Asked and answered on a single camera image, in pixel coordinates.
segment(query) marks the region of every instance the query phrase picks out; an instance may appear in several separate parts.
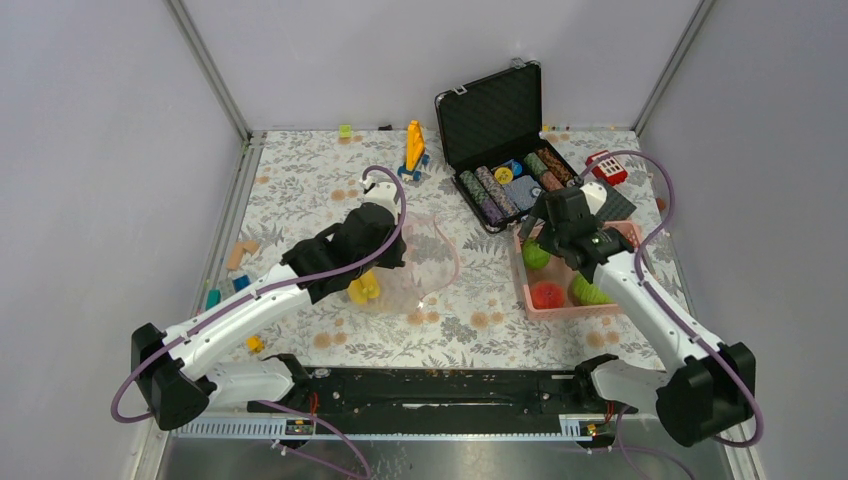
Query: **yellow block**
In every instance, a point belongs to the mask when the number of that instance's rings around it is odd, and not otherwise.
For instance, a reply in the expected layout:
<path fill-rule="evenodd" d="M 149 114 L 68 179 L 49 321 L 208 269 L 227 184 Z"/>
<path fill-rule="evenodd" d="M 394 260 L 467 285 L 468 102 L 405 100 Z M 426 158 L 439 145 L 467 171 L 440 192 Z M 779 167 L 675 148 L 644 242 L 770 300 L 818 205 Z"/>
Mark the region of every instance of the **yellow block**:
<path fill-rule="evenodd" d="M 368 270 L 359 278 L 350 282 L 350 285 L 347 287 L 347 295 L 357 305 L 365 305 L 368 303 L 368 299 L 379 297 L 380 284 L 377 283 L 377 277 L 374 276 L 374 272 Z"/>
<path fill-rule="evenodd" d="M 259 353 L 265 350 L 265 344 L 258 336 L 254 335 L 247 339 L 247 348 L 253 353 Z"/>
<path fill-rule="evenodd" d="M 421 155 L 424 155 L 424 134 L 418 120 L 413 120 L 406 128 L 406 169 L 415 170 Z"/>

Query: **yellow toy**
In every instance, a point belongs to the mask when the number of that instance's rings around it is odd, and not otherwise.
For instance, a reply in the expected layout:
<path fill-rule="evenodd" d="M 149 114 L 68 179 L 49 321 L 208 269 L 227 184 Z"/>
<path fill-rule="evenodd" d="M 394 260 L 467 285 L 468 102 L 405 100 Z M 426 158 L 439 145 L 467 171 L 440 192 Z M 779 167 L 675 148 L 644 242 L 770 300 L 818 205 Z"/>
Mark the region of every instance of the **yellow toy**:
<path fill-rule="evenodd" d="M 252 353 L 260 353 L 265 350 L 265 344 L 262 343 L 258 335 L 254 335 L 247 339 L 247 349 Z"/>
<path fill-rule="evenodd" d="M 406 129 L 406 161 L 398 168 L 398 177 L 405 181 L 421 180 L 421 172 L 416 171 L 419 165 L 427 165 L 430 156 L 424 153 L 424 134 L 418 120 L 409 123 Z"/>
<path fill-rule="evenodd" d="M 353 303 L 365 305 L 369 299 L 374 299 L 380 296 L 380 285 L 377 283 L 377 277 L 374 272 L 368 270 L 359 278 L 350 282 L 347 287 L 347 295 Z"/>

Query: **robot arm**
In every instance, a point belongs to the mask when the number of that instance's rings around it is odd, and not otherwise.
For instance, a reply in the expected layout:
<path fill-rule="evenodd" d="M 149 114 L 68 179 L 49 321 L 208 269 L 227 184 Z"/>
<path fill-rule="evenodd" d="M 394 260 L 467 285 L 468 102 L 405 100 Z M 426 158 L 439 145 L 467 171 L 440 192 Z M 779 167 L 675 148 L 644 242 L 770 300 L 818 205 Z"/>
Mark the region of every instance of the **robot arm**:
<path fill-rule="evenodd" d="M 210 407 L 280 400 L 294 385 L 293 372 L 285 362 L 270 358 L 258 363 L 218 363 L 221 357 L 284 315 L 344 290 L 372 267 L 403 266 L 406 244 L 398 235 L 375 261 L 342 271 L 342 267 L 374 253 L 397 228 L 399 192 L 394 183 L 376 183 L 367 177 L 363 187 L 363 204 L 351 211 L 344 223 L 298 242 L 278 265 L 239 294 L 164 332 L 148 323 L 133 333 L 134 370 L 163 345 L 185 340 L 136 380 L 160 428 L 178 428 Z M 336 270 L 339 273 L 327 278 L 292 281 Z M 276 286 L 284 282 L 288 285 Z M 198 324 L 212 318 L 202 330 L 190 335 Z"/>
<path fill-rule="evenodd" d="M 577 374 L 594 390 L 593 395 L 659 417 L 681 445 L 691 446 L 751 418 L 753 410 L 739 388 L 696 339 L 718 352 L 752 392 L 753 354 L 742 343 L 728 347 L 696 322 L 643 265 L 639 266 L 643 275 L 637 275 L 633 245 L 618 230 L 603 228 L 593 216 L 599 208 L 595 189 L 586 184 L 545 193 L 522 225 L 520 236 L 527 238 L 537 221 L 544 220 L 536 238 L 539 246 L 562 257 L 621 306 L 667 370 L 637 368 L 614 355 L 603 355 L 581 364 Z M 646 283 L 694 330 L 695 338 L 649 296 Z"/>

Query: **white panel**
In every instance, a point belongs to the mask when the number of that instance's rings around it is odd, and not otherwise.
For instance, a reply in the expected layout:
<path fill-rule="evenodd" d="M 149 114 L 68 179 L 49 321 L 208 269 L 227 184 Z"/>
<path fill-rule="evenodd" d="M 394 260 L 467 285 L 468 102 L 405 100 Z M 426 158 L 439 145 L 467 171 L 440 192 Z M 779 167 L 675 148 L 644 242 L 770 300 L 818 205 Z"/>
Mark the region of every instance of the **white panel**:
<path fill-rule="evenodd" d="M 239 142 L 162 2 L 0 25 L 0 477 L 118 478 L 130 334 L 189 314 Z"/>
<path fill-rule="evenodd" d="M 186 1 L 254 129 L 437 128 L 437 93 L 537 59 L 548 123 L 630 126 L 697 0 Z"/>
<path fill-rule="evenodd" d="M 757 357 L 769 478 L 843 478 L 848 10 L 717 2 L 645 135 L 697 316 Z"/>

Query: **green toy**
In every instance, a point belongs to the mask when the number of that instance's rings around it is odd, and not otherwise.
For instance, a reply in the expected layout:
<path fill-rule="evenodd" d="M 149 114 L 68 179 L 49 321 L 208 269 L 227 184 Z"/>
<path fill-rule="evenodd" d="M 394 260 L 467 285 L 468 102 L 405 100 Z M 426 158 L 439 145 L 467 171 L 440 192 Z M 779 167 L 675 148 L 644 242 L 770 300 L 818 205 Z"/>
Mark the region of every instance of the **green toy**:
<path fill-rule="evenodd" d="M 551 260 L 551 254 L 542 250 L 536 240 L 528 238 L 521 247 L 521 258 L 524 259 L 525 267 L 530 270 L 539 270 L 545 268 Z"/>
<path fill-rule="evenodd" d="M 577 274 L 571 282 L 571 293 L 580 305 L 606 305 L 615 303 L 600 288 L 589 283 L 583 275 Z"/>

